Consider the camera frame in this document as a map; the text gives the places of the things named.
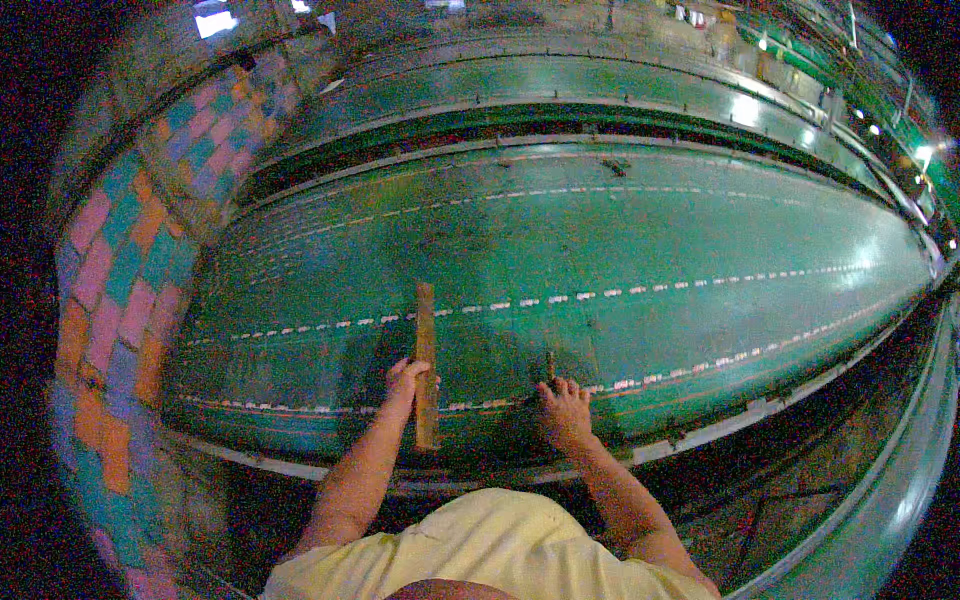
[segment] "orange tile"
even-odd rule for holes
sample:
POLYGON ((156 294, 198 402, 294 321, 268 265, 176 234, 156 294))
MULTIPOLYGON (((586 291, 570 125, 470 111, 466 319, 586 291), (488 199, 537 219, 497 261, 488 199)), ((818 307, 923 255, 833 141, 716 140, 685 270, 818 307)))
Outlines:
POLYGON ((263 122, 263 136, 264 138, 271 138, 274 133, 276 133, 276 119, 269 117, 263 122))
POLYGON ((165 142, 170 139, 170 122, 166 117, 159 117, 156 120, 156 139, 165 142))
POLYGON ((183 235, 183 227, 181 227, 173 217, 167 219, 167 229, 170 231, 170 235, 174 237, 181 237, 183 235))
POLYGON ((57 343, 57 377, 73 391, 77 391, 77 369, 86 349, 90 319, 78 302, 69 299, 60 319, 60 337, 57 343))
POLYGON ((96 388, 97 390, 105 390, 107 388, 107 377, 104 375, 104 372, 86 360, 80 361, 77 377, 81 384, 89 388, 96 388))
POLYGON ((111 492, 130 493, 130 426, 104 414, 100 456, 104 460, 104 483, 111 492))
POLYGON ((140 347, 140 360, 133 393, 150 408, 157 408, 160 397, 160 361, 163 359, 163 344, 147 333, 140 347))
POLYGON ((246 98, 248 93, 250 93, 250 85, 245 79, 233 84, 233 87, 230 89, 230 95, 233 96, 233 100, 237 102, 246 98))
POLYGON ((102 394, 81 386, 77 397, 77 413, 73 418, 73 430, 77 438, 91 448, 99 449, 103 441, 105 414, 102 394))
POLYGON ((177 175, 183 183, 189 183, 193 179, 193 173, 190 172, 190 163, 186 158, 177 161, 177 175))
POLYGON ((141 208, 140 218, 133 226, 130 237, 140 247, 143 254, 147 255, 154 244, 160 224, 167 218, 167 209, 156 200, 142 203, 141 208))

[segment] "metal edge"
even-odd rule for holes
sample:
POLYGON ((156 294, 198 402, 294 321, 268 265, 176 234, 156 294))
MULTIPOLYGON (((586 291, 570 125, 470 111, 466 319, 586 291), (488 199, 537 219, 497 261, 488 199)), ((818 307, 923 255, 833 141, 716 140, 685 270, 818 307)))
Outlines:
POLYGON ((820 527, 817 528, 816 531, 801 541, 800 544, 787 553, 787 555, 780 559, 780 561, 757 575, 750 582, 741 586, 739 589, 727 596, 727 598, 749 598, 752 597, 751 594, 754 592, 772 587, 775 582, 779 580, 786 572, 813 553, 823 543, 827 536, 833 533, 843 521, 845 521, 854 513, 855 508, 867 496, 867 494, 872 491, 875 481, 886 469, 887 463, 890 461, 891 456, 900 444, 903 433, 906 431, 910 421, 913 419, 914 414, 917 411, 917 407, 920 404, 921 397, 927 389, 927 380, 930 377, 930 372, 934 363, 936 362, 939 346, 943 343, 943 328, 946 324, 947 314, 948 307, 945 307, 945 309, 941 311, 937 323, 937 343, 931 346, 930 351, 927 354, 926 361, 924 363, 924 370, 920 377, 920 385, 918 385, 914 390, 910 398, 910 403, 907 405, 906 410, 903 411, 903 416, 900 418, 897 428, 891 434, 886 445, 883 447, 883 450, 874 460, 874 463, 871 465, 867 473, 860 479, 856 487, 853 488, 843 502, 841 502, 840 506, 838 506, 836 510, 834 510, 833 513, 827 517, 827 519, 820 525, 820 527))

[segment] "green conveyor belt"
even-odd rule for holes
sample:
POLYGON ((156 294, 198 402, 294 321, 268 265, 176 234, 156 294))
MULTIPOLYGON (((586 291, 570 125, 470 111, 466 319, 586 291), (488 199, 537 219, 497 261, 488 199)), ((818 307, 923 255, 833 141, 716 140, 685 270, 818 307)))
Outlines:
POLYGON ((548 350, 620 444, 831 366, 930 272, 896 215, 774 166, 612 144, 409 161, 231 226, 180 333, 168 420, 339 455, 413 347, 416 280, 437 293, 441 458, 536 462, 526 400, 548 350))

